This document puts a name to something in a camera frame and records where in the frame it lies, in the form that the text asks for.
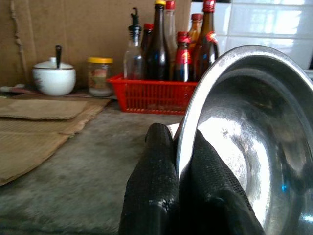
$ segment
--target spoon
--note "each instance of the spoon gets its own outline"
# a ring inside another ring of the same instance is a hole
[[[60,68],[60,62],[61,62],[61,53],[62,53],[62,46],[61,45],[56,45],[55,46],[55,53],[57,57],[57,69]]]

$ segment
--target concrete countertop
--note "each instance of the concrete countertop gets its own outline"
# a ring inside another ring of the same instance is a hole
[[[154,122],[109,104],[41,166],[0,187],[0,235],[115,235],[125,186]]]

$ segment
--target white tile wall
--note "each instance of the white tile wall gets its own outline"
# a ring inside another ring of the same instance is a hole
[[[226,50],[242,45],[264,45],[277,49],[300,67],[307,69],[309,67],[313,54],[312,40],[309,39],[286,39],[286,38],[256,38],[256,37],[228,37]]]
[[[234,4],[229,35],[313,38],[313,6]]]
[[[193,2],[191,14],[202,12]],[[285,53],[303,69],[313,55],[313,0],[232,0],[217,3],[214,25],[220,54],[257,44]]]
[[[219,52],[220,55],[224,54],[227,50],[227,36],[216,36],[216,39],[219,43]]]
[[[313,0],[232,0],[233,3],[313,5]]]

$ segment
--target yellow bottle cap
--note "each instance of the yellow bottle cap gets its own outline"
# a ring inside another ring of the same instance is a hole
[[[155,4],[166,5],[166,1],[156,0],[156,1],[155,1]]]
[[[102,57],[89,57],[88,62],[111,64],[111,63],[113,63],[113,59],[112,58],[102,58]]]

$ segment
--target red plastic basket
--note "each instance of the red plastic basket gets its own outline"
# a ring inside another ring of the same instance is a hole
[[[127,80],[122,74],[108,82],[113,85],[123,112],[146,114],[184,114],[197,85],[196,82]]]

